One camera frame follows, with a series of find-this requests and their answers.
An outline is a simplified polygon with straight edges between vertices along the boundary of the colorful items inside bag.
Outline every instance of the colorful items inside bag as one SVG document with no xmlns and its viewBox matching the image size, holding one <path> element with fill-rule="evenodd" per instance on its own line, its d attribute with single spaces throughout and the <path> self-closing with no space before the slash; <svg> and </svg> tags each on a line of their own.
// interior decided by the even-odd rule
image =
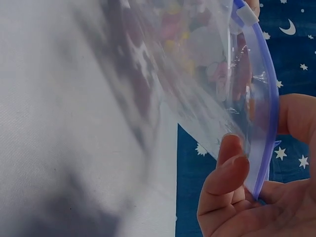
<svg viewBox="0 0 316 237">
<path fill-rule="evenodd" d="M 250 161 L 245 184 L 257 198 L 275 146 L 278 90 L 254 12 L 243 0 L 125 0 L 122 6 L 130 36 L 142 37 L 137 49 L 130 38 L 131 52 L 150 58 L 152 80 L 180 125 L 215 158 L 225 134 L 242 138 Z"/>
</svg>

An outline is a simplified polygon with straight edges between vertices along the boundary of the white fabric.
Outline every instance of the white fabric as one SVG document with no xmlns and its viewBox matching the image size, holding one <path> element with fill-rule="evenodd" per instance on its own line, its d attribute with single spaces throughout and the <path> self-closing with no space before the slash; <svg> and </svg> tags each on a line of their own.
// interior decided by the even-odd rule
<svg viewBox="0 0 316 237">
<path fill-rule="evenodd" d="M 174 236 L 177 123 L 143 152 L 73 7 L 0 0 L 0 236 Z"/>
</svg>

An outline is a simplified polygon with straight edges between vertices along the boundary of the plastic bag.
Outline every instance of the plastic bag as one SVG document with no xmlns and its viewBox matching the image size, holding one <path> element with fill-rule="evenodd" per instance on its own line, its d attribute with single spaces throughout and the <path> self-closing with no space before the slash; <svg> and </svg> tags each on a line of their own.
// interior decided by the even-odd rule
<svg viewBox="0 0 316 237">
<path fill-rule="evenodd" d="M 275 144 L 278 90 L 255 14 L 243 0 L 123 0 L 122 6 L 137 18 L 132 28 L 141 32 L 153 80 L 180 125 L 215 158 L 226 133 L 243 139 L 250 162 L 245 184 L 257 198 Z"/>
</svg>

